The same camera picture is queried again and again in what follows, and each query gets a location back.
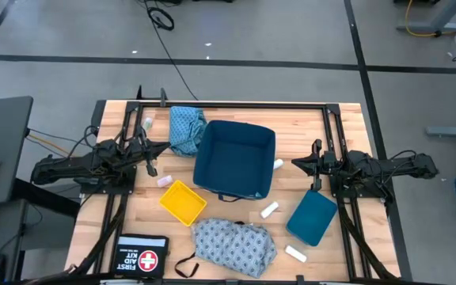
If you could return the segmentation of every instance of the white cylinder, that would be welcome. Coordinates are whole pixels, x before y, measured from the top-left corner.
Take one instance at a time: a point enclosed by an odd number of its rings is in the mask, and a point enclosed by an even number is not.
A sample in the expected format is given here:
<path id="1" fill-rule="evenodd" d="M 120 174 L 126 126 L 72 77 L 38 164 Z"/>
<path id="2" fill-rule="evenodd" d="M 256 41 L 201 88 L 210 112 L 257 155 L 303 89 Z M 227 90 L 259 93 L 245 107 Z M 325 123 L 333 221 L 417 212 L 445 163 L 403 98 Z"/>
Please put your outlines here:
<path id="1" fill-rule="evenodd" d="M 152 127 L 152 118 L 147 117 L 145 121 L 143 121 L 143 129 L 149 131 L 150 127 Z"/>
<path id="2" fill-rule="evenodd" d="M 300 253 L 297 249 L 292 248 L 291 245 L 288 245 L 284 251 L 301 262 L 307 261 L 307 256 Z"/>
<path id="3" fill-rule="evenodd" d="M 260 213 L 261 218 L 266 219 L 278 206 L 279 204 L 277 202 L 272 202 Z"/>
<path id="4" fill-rule="evenodd" d="M 159 178 L 158 187 L 165 187 L 166 185 L 168 185 L 172 182 L 173 182 L 173 178 L 171 175 L 168 175 L 167 177 Z"/>
<path id="5" fill-rule="evenodd" d="M 279 167 L 283 166 L 284 161 L 282 159 L 278 159 L 274 161 L 274 170 L 278 169 Z"/>

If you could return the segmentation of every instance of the concrete floor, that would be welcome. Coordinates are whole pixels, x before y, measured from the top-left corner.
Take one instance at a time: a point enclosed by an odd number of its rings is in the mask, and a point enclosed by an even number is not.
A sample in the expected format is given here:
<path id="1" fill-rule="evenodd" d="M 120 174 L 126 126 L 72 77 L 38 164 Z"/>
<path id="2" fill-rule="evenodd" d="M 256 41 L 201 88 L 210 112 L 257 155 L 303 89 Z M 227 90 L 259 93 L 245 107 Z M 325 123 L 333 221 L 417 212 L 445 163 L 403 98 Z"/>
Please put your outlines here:
<path id="1" fill-rule="evenodd" d="M 404 6 L 390 0 L 351 2 L 367 65 L 456 67 L 447 55 L 456 54 L 451 36 L 422 39 L 394 29 Z M 411 19 L 431 19 L 446 2 L 413 7 Z M 0 0 L 0 13 L 5 4 Z M 176 59 L 357 64 L 342 0 L 186 0 L 166 10 L 176 29 L 160 33 Z M 166 58 L 145 11 L 132 0 L 16 0 L 0 27 L 0 55 Z M 357 70 L 180 70 L 200 100 L 357 102 L 371 125 Z M 387 154 L 426 152 L 441 171 L 434 180 L 394 179 L 412 277 L 456 284 L 456 139 L 424 134 L 426 126 L 456 126 L 456 74 L 369 72 L 369 79 Z M 96 100 L 132 98 L 140 84 L 147 96 L 157 96 L 164 87 L 171 99 L 190 99 L 170 65 L 0 61 L 0 97 L 33 96 L 29 126 L 73 139 L 82 136 Z M 17 175 L 28 180 L 34 163 L 47 154 L 25 143 Z M 65 196 L 77 195 L 72 190 Z M 48 228 L 58 234 L 40 237 Z M 27 242 L 29 248 L 40 240 L 54 249 L 29 251 L 23 276 L 61 270 L 72 228 L 69 219 L 47 213 Z"/>

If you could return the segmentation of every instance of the yellow tray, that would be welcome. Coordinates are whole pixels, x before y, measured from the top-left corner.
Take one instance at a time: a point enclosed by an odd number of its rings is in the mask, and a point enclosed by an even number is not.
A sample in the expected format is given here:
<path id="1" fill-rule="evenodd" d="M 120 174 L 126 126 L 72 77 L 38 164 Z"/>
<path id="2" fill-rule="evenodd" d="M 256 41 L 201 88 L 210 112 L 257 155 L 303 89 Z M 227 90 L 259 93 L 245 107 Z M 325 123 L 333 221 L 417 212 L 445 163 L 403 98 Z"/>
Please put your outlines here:
<path id="1" fill-rule="evenodd" d="M 177 180 L 161 197 L 159 204 L 180 222 L 190 226 L 205 208 L 207 201 Z"/>

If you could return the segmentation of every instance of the wooden table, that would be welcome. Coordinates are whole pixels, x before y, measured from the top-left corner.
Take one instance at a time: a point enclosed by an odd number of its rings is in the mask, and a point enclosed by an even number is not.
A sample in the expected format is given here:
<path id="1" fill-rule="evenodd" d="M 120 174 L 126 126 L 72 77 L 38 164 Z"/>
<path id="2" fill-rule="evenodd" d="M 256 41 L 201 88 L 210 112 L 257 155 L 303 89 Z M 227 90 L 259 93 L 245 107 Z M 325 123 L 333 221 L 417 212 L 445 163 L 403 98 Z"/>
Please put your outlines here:
<path id="1" fill-rule="evenodd" d="M 98 141 L 114 138 L 120 131 L 124 117 L 126 101 L 107 101 L 104 109 Z M 340 104 L 344 133 L 349 150 L 361 150 L 371 153 L 367 129 L 363 122 L 360 104 Z M 325 126 L 321 112 L 305 109 L 264 109 L 264 108 L 205 108 L 207 120 L 231 120 L 258 124 L 275 131 L 276 158 L 284 160 L 284 166 L 274 172 L 272 190 L 263 200 L 240 200 L 236 203 L 224 203 L 217 195 L 196 187 L 192 182 L 194 158 L 180 158 L 168 149 L 155 163 L 157 177 L 146 173 L 145 164 L 138 165 L 135 190 L 130 195 L 123 233 L 156 234 L 169 237 L 169 251 L 165 265 L 166 279 L 179 279 L 174 271 L 175 263 L 189 257 L 194 251 L 190 229 L 182 225 L 158 201 L 166 188 L 158 188 L 158 178 L 172 175 L 175 180 L 183 181 L 187 186 L 207 201 L 207 206 L 198 219 L 210 217 L 243 221 L 265 226 L 272 234 L 278 249 L 277 257 L 268 267 L 260 280 L 295 280 L 296 275 L 304 275 L 306 280 L 348 280 L 343 241 L 338 215 L 334 217 L 325 236 L 318 246 L 302 244 L 291 236 L 285 225 L 298 203 L 309 189 L 313 179 L 291 164 L 292 158 L 302 158 L 310 154 L 311 144 L 315 139 L 325 141 Z M 145 108 L 143 118 L 153 118 L 153 126 L 147 132 L 149 139 L 164 142 L 169 139 L 169 108 Z M 334 121 L 331 120 L 332 133 L 336 134 Z M 328 179 L 323 179 L 321 193 L 335 202 L 330 194 Z M 71 240 L 66 267 L 80 264 L 99 237 L 101 221 L 105 210 L 106 195 L 95 195 L 85 203 L 78 214 L 77 223 Z M 279 203 L 279 208 L 266 219 L 260 217 L 260 211 L 272 201 Z M 394 275 L 399 276 L 397 258 L 393 247 L 390 227 L 384 205 L 378 199 L 359 199 L 359 209 L 365 238 L 380 261 Z M 113 241 L 107 243 L 104 253 L 102 272 L 108 271 L 109 258 Z M 351 240 L 355 256 L 357 275 L 362 276 L 359 250 Z M 286 245 L 292 245 L 307 255 L 307 262 L 301 263 L 284 252 Z M 233 272 L 227 268 L 194 258 L 181 265 L 184 272 L 190 272 L 194 264 L 200 264 L 195 279 L 252 279 L 247 275 Z"/>

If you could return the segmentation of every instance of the red cross symbol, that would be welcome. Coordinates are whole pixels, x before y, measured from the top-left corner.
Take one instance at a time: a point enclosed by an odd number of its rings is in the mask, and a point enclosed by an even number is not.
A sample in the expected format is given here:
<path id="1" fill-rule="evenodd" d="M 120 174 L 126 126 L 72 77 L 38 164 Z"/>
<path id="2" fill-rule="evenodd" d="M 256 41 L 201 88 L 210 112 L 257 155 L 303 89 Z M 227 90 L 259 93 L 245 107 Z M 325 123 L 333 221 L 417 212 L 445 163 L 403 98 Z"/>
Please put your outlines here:
<path id="1" fill-rule="evenodd" d="M 143 272 L 151 272 L 158 266 L 158 255 L 152 250 L 146 250 L 139 257 L 139 267 Z"/>

